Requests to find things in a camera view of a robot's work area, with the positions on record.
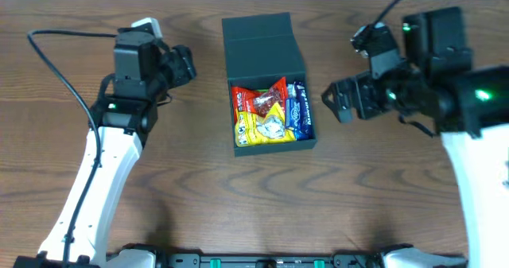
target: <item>blue wrapper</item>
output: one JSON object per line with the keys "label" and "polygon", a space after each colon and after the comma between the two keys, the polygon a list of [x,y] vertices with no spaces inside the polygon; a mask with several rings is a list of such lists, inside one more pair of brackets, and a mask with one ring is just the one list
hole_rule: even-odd
{"label": "blue wrapper", "polygon": [[295,82],[288,86],[289,96],[286,100],[286,129],[292,130],[297,140],[311,137],[311,114],[309,101],[302,82]]}

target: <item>box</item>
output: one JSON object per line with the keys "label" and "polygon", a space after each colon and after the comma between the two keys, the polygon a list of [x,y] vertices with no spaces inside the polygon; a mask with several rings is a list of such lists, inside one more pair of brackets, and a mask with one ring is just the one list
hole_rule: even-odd
{"label": "box", "polygon": [[[235,156],[312,149],[317,143],[313,109],[305,65],[293,36],[289,13],[225,18],[223,19],[223,37]],[[281,144],[238,147],[235,143],[233,119],[235,112],[231,99],[233,97],[231,87],[238,86],[251,90],[268,89],[283,76],[286,76],[288,84],[294,81],[305,84],[313,125],[311,138]]]}

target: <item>candy wrapper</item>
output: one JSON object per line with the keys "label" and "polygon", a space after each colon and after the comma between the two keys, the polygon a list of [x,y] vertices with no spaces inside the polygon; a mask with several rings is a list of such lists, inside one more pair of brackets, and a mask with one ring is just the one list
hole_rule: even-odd
{"label": "candy wrapper", "polygon": [[312,125],[309,101],[302,82],[289,84],[287,88],[290,98],[286,100],[286,124],[297,140],[311,138]]}
{"label": "candy wrapper", "polygon": [[285,100],[288,98],[286,78],[282,77],[266,92],[251,91],[241,87],[231,88],[233,98],[234,123],[237,123],[239,112],[245,111],[265,117],[275,103],[285,111]]}
{"label": "candy wrapper", "polygon": [[239,112],[235,124],[237,146],[254,146],[296,141],[293,131],[285,129],[285,113],[275,103],[265,118],[250,112]]}

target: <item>green clip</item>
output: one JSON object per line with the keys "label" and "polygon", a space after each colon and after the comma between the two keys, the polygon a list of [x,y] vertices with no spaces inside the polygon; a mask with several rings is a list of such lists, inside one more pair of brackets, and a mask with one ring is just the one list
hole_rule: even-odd
{"label": "green clip", "polygon": [[221,268],[221,259],[211,259],[210,268]]}
{"label": "green clip", "polygon": [[324,260],[315,260],[315,268],[325,268]]}

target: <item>yellow candy bag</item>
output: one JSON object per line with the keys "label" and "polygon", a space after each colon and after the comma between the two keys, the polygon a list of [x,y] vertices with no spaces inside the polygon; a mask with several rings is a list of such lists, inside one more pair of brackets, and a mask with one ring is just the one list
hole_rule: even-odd
{"label": "yellow candy bag", "polygon": [[239,112],[235,124],[237,146],[254,146],[296,141],[293,131],[285,129],[285,113],[275,103],[265,118],[255,113]]}

